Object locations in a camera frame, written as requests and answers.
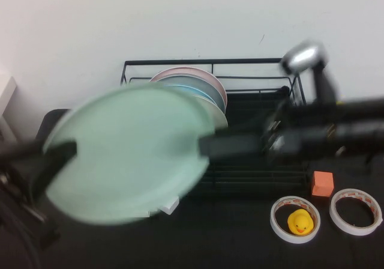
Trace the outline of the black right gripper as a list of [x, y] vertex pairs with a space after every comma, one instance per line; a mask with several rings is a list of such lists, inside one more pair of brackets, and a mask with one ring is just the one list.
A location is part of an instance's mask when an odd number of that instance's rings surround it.
[[209, 135], [201, 137], [198, 144], [201, 155], [209, 159], [262, 152], [269, 158], [297, 158], [301, 149], [299, 133], [277, 113], [266, 118], [262, 141], [257, 134]]

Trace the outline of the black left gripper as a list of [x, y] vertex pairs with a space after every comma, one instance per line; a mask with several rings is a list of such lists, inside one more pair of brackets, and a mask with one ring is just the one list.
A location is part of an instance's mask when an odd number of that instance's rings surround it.
[[38, 209], [44, 192], [65, 165], [77, 155], [77, 144], [68, 141], [49, 148], [41, 157], [1, 158], [1, 189], [36, 221], [47, 217]]

